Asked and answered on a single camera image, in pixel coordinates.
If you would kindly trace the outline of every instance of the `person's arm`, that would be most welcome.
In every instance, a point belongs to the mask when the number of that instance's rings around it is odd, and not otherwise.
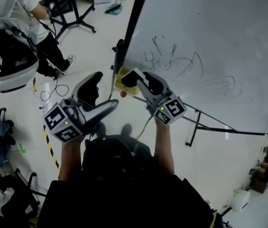
[[[41,4],[38,4],[32,11],[31,14],[36,18],[36,19],[45,19],[46,16],[48,15],[47,13],[47,8],[42,6]]]
[[[81,171],[80,144],[84,137],[63,143],[61,152],[61,168],[58,181],[69,181]]]
[[[156,143],[154,157],[158,159],[160,174],[174,175],[174,161],[171,151],[170,127],[155,120]]]

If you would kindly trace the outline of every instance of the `white tile floor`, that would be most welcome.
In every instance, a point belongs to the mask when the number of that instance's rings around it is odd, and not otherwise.
[[[89,0],[77,0],[79,13],[83,14],[90,6]],[[59,84],[69,86],[69,96],[74,86],[87,75],[101,71],[104,73],[99,84],[99,99],[106,100],[110,93],[111,75],[110,66],[114,60],[111,50],[119,39],[124,38],[127,24],[131,15],[134,0],[123,3],[124,9],[118,16],[105,14],[108,4],[96,5],[96,10],[87,15],[85,22],[95,27],[93,34],[84,27],[73,27],[60,38],[60,49],[66,57],[74,54],[77,57],[75,65],[67,76],[59,78]],[[73,21],[73,13],[66,15],[67,21]],[[52,180],[56,180],[58,169],[52,161],[43,134],[43,122],[39,113],[39,95],[41,91],[52,91],[55,82],[50,78],[37,74],[37,93],[33,94],[32,83],[24,89],[7,94],[0,94],[0,108],[6,107],[6,118],[15,122],[14,137],[16,146],[11,148],[9,159],[14,168],[21,169],[28,178],[32,171],[38,174],[36,187],[46,192]],[[62,94],[65,89],[59,88]],[[51,104],[60,101],[62,97],[56,93],[52,95]],[[107,134],[120,133],[125,123],[133,127],[132,136],[137,136],[149,113],[145,104],[130,97],[121,98],[114,92],[114,99],[119,100],[118,108],[104,119]],[[186,116],[196,119],[194,111],[189,110]],[[225,127],[208,118],[202,117],[201,122],[212,127]],[[209,199],[215,207],[222,211],[235,188],[239,188],[248,181],[248,172],[257,162],[260,149],[267,144],[264,136],[249,136],[199,131],[196,134],[193,146],[185,143],[190,140],[193,124],[186,120],[179,120],[171,126],[172,151],[176,173],[180,178],[187,178],[189,182],[205,199]],[[61,162],[61,143],[49,137],[54,154]],[[149,123],[140,141],[147,144],[154,151],[155,124]],[[19,143],[26,153],[19,151]]]

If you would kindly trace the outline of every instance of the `yellow and black tape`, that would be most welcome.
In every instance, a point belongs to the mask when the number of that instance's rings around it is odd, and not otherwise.
[[[53,152],[53,149],[52,149],[52,146],[50,145],[50,142],[49,142],[49,137],[48,137],[48,133],[47,133],[47,128],[45,125],[43,125],[43,131],[44,131],[44,136],[47,140],[47,144],[48,144],[48,149],[50,151],[50,154],[52,155],[52,158],[53,158],[53,161],[55,163],[55,165],[57,166],[58,170],[60,170],[60,166],[59,166],[59,163],[54,155],[54,152]]]
[[[33,77],[33,89],[34,89],[34,92],[37,92],[36,77]]]

